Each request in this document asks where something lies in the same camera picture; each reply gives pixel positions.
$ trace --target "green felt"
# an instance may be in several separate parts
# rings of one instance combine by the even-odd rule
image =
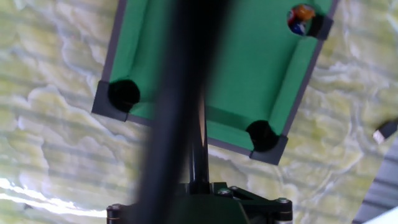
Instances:
[[[130,111],[152,118],[159,55],[164,46],[166,1],[128,0],[111,82],[128,78],[141,100]],[[206,99],[208,136],[253,149],[245,129],[267,120],[282,134],[317,44],[293,34],[287,13],[299,4],[326,14],[332,0],[235,1]]]

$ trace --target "pool ball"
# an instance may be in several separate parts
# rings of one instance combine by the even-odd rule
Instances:
[[[305,22],[294,22],[290,25],[290,30],[297,35],[305,35]]]
[[[302,21],[309,21],[315,17],[315,10],[309,5],[301,4],[295,8],[295,15]]]
[[[287,15],[287,23],[291,24],[295,18],[296,18],[296,13],[295,13],[294,9],[292,9],[292,10],[290,10],[289,14]]]

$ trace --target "mini pool table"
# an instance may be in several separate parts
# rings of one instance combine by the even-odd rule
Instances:
[[[338,0],[235,1],[206,93],[208,143],[277,165]],[[150,125],[166,1],[119,0],[93,113]],[[308,4],[306,36],[287,25]]]

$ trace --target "bolt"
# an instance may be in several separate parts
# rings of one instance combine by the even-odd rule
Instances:
[[[230,189],[219,189],[217,191],[217,193],[220,194],[220,195],[226,195],[226,194],[230,194],[231,190]]]
[[[276,201],[279,202],[279,203],[287,203],[287,202],[289,202],[289,200],[287,198],[278,198]]]

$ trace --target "black pole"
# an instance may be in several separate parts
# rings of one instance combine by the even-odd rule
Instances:
[[[210,194],[206,118],[204,111],[200,111],[198,114],[199,116],[196,119],[197,122],[194,124],[193,128],[189,157],[189,193]],[[201,132],[201,125],[204,126],[204,133]]]
[[[169,44],[134,224],[168,219],[201,89],[211,72],[229,0],[174,0]]]

